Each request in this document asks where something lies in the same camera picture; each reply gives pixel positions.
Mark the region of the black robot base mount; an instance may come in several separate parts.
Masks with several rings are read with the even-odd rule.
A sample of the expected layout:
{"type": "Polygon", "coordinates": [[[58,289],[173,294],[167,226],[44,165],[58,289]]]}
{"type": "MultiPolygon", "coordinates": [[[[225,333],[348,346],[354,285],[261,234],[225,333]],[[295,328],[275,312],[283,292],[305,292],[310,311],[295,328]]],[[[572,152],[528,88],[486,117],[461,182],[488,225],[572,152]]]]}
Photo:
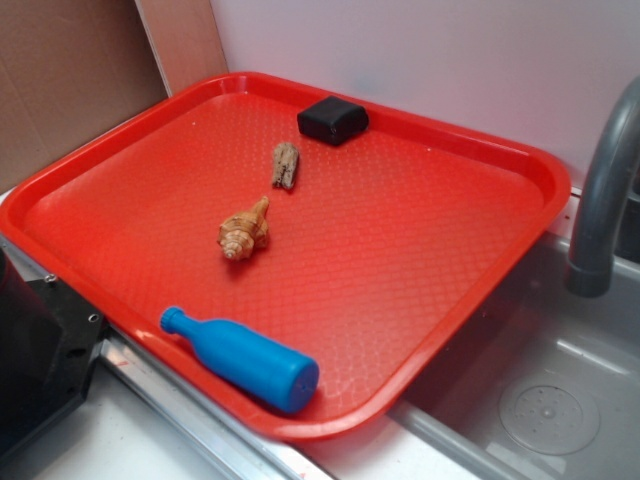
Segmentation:
{"type": "Polygon", "coordinates": [[[64,281],[27,281],[1,255],[3,464],[84,403],[105,330],[64,281]]]}

